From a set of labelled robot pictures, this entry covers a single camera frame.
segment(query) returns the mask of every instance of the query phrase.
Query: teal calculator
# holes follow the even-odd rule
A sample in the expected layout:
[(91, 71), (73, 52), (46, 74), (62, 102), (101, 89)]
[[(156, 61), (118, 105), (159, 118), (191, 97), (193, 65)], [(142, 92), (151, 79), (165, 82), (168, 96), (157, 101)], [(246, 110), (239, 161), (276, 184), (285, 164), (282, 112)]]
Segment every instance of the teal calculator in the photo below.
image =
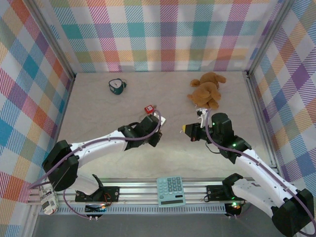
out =
[(179, 176), (157, 179), (159, 207), (175, 207), (186, 204), (182, 178)]

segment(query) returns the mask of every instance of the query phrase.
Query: small red object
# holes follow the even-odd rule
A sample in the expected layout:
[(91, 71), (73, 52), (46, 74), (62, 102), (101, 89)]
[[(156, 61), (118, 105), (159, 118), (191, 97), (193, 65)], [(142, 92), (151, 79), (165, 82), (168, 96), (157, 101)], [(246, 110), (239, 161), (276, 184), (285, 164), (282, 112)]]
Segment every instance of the small red object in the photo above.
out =
[(149, 106), (145, 107), (145, 111), (146, 111), (146, 113), (148, 115), (151, 114), (154, 110), (155, 109), (154, 109), (154, 107), (152, 105), (149, 105)]

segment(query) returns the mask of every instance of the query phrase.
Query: colorful plaid fabric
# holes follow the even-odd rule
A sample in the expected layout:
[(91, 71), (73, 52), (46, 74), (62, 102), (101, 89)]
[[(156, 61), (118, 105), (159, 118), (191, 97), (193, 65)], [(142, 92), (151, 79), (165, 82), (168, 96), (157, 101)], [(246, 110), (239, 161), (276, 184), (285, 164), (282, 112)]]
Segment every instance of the colorful plaid fabric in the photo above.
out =
[(0, 236), (15, 237), (70, 80), (23, 1), (0, 2)]
[(37, 2), (74, 70), (93, 73), (245, 70), (282, 0)]
[(296, 1), (255, 73), (285, 178), (316, 196), (316, 1)]

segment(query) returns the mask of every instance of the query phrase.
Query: calculator display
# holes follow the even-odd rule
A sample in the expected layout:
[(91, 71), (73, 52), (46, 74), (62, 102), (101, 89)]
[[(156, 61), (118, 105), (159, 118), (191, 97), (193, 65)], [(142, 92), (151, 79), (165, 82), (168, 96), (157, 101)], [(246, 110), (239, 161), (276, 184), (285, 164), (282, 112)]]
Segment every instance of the calculator display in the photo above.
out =
[(170, 201), (162, 201), (162, 205), (167, 205), (167, 204), (175, 204), (175, 203), (183, 203), (183, 200), (170, 200)]

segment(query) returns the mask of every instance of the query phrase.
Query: plaid wall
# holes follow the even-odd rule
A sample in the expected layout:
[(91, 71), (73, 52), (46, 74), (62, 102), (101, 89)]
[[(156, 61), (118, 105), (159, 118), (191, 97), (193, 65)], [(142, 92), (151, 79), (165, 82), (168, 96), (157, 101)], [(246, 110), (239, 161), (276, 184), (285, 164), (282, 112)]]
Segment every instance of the plaid wall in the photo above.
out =
[(15, 237), (70, 80), (22, 0), (0, 6), (0, 237)]
[(281, 2), (37, 0), (74, 71), (86, 73), (245, 70)]
[(316, 196), (316, 0), (297, 0), (255, 73), (285, 178)]

